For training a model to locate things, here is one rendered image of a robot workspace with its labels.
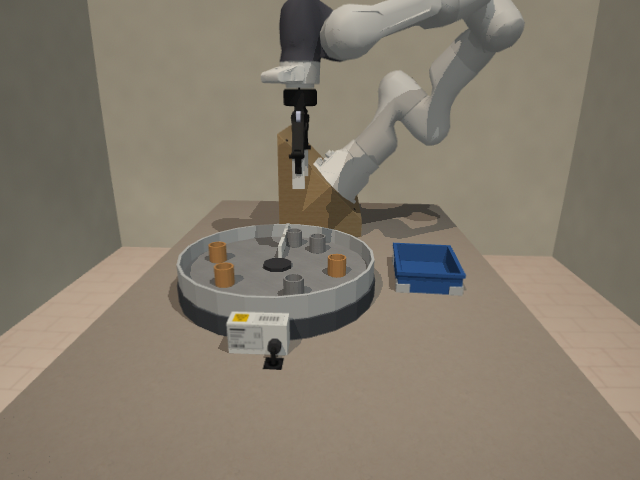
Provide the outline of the grey metal bushing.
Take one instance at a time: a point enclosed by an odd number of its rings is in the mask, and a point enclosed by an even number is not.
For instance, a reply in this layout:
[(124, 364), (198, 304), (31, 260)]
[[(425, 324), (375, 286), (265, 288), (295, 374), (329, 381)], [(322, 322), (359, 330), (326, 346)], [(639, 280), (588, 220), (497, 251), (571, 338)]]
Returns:
[(304, 276), (301, 274), (287, 274), (283, 277), (285, 295), (304, 294)]
[(311, 234), (309, 236), (309, 251), (315, 254), (325, 252), (326, 236), (324, 234)]
[(302, 246), (302, 230), (298, 228), (291, 228), (286, 230), (287, 246), (291, 248), (297, 248)]

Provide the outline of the blue open crate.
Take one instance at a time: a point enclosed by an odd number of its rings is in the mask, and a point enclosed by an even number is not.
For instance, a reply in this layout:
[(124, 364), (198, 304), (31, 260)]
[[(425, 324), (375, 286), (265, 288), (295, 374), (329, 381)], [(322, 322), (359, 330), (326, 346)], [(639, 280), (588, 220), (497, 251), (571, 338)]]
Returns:
[(451, 245), (393, 243), (393, 251), (396, 292), (463, 296), (466, 274)]

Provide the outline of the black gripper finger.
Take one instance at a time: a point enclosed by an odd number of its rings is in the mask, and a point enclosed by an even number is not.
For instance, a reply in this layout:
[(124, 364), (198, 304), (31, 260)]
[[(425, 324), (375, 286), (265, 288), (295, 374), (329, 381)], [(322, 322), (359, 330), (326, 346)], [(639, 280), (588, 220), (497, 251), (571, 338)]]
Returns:
[[(306, 115), (308, 111), (306, 109)], [(305, 145), (304, 145), (304, 155), (305, 155), (305, 176), (308, 176), (308, 150), (311, 150), (311, 145), (309, 145), (308, 143), (308, 130), (309, 130), (309, 123), (307, 126), (307, 133), (305, 134)]]
[(289, 159), (292, 159), (292, 189), (305, 189), (304, 145), (309, 115), (305, 115), (305, 127), (304, 115), (304, 111), (293, 111), (291, 115), (291, 122), (293, 116), (292, 153), (289, 155)]

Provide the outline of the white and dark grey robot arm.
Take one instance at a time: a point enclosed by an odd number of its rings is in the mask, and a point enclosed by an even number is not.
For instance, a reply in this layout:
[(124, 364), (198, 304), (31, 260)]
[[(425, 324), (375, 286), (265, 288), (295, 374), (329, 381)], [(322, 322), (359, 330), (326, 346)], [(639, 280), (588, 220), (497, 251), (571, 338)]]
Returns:
[(342, 150), (329, 150), (323, 160), (320, 157), (314, 162), (348, 201), (356, 202), (369, 175), (396, 150), (396, 121), (426, 146), (443, 141), (456, 96), (496, 52), (515, 44), (525, 21), (511, 0), (387, 0), (375, 5), (346, 4), (335, 10), (320, 0), (287, 0), (283, 4), (280, 66), (261, 73), (261, 81), (279, 82), (286, 88), (320, 84), (321, 57), (336, 62), (357, 59), (388, 35), (413, 26), (443, 27), (461, 19), (468, 29), (429, 69), (430, 97), (403, 71), (388, 73), (380, 81), (376, 114), (356, 142), (353, 139)]

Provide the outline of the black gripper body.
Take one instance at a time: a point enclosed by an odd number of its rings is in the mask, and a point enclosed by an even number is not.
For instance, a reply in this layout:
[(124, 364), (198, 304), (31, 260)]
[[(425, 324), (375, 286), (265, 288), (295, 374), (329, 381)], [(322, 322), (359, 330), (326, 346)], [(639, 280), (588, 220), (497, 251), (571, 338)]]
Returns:
[(283, 100), (285, 106), (294, 106), (294, 111), (304, 111), (306, 106), (317, 105), (316, 89), (284, 89)]

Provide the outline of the bronze bushing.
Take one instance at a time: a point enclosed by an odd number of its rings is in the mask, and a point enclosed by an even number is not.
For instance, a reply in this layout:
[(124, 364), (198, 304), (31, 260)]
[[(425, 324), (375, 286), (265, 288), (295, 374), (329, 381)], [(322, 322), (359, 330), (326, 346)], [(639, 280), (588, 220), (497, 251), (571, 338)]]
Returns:
[(208, 246), (210, 262), (223, 263), (227, 261), (226, 243), (212, 242)]
[(340, 278), (346, 275), (346, 256), (331, 254), (328, 256), (328, 275)]
[(234, 265), (232, 263), (224, 262), (216, 264), (214, 266), (214, 275), (215, 285), (217, 287), (227, 288), (235, 284)]

